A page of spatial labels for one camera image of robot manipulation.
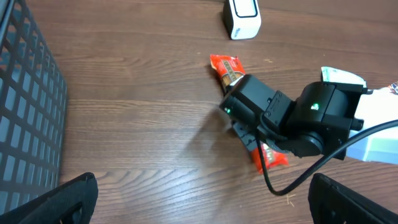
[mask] brown tabletop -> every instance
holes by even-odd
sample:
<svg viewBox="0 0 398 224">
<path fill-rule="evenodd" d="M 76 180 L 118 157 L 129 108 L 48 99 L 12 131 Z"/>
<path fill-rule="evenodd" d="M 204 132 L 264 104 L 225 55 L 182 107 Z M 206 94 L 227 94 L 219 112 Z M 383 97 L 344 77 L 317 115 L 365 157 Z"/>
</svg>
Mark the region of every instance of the brown tabletop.
<svg viewBox="0 0 398 224">
<path fill-rule="evenodd" d="M 310 179 L 268 192 L 218 109 L 209 54 L 295 99 L 331 66 L 370 88 L 398 79 L 395 0 L 259 0 L 262 26 L 232 41 L 222 0 L 28 0 L 70 90 L 62 178 L 98 179 L 93 223 L 311 223 Z M 319 157 L 289 155 L 275 188 Z M 398 166 L 333 159 L 322 172 L 398 213 Z"/>
</svg>

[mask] wooden table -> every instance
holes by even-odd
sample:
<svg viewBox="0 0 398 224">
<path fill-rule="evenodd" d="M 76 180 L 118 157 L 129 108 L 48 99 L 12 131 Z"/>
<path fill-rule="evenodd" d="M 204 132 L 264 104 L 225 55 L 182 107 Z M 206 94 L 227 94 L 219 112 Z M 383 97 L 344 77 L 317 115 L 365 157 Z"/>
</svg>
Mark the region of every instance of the wooden table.
<svg viewBox="0 0 398 224">
<path fill-rule="evenodd" d="M 296 98 L 324 65 L 370 88 L 398 79 L 395 0 L 259 0 L 252 40 L 228 39 L 222 0 L 28 0 L 70 90 L 62 178 L 98 179 L 93 223 L 311 223 L 307 180 L 266 188 L 218 110 L 209 54 Z M 277 189 L 319 157 L 271 169 Z M 398 167 L 332 160 L 322 172 L 398 213 Z"/>
</svg>

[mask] white device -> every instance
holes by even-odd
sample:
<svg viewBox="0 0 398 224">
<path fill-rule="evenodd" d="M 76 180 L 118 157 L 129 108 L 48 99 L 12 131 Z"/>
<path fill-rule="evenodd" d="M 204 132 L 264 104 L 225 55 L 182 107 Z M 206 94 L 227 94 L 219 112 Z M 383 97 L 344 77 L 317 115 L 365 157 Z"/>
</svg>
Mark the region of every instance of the white device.
<svg viewBox="0 0 398 224">
<path fill-rule="evenodd" d="M 251 39 L 257 35 L 261 26 L 257 0 L 226 0 L 223 17 L 233 40 Z"/>
<path fill-rule="evenodd" d="M 358 132 L 398 119 L 398 95 L 388 89 L 373 90 L 370 95 L 363 94 L 355 111 L 356 119 L 364 121 L 360 131 L 349 132 L 354 136 Z M 374 133 L 346 150 L 346 156 L 362 161 L 378 161 L 398 164 L 398 127 Z"/>
</svg>

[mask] black mesh basket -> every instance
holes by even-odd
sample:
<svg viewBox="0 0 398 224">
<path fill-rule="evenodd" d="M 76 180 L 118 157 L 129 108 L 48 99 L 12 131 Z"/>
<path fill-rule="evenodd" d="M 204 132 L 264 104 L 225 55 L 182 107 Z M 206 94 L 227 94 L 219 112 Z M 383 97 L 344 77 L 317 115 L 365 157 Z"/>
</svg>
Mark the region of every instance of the black mesh basket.
<svg viewBox="0 0 398 224">
<path fill-rule="evenodd" d="M 58 185 L 67 85 L 24 0 L 0 1 L 0 215 Z"/>
</svg>

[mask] green led light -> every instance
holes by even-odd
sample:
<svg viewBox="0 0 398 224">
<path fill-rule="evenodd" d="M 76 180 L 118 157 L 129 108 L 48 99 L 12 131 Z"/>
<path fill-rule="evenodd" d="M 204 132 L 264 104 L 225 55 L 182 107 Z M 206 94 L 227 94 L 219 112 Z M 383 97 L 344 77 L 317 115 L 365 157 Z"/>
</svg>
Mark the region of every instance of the green led light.
<svg viewBox="0 0 398 224">
<path fill-rule="evenodd" d="M 319 110 L 319 104 L 318 104 L 318 103 L 314 103 L 314 104 L 311 106 L 311 110 Z"/>
</svg>

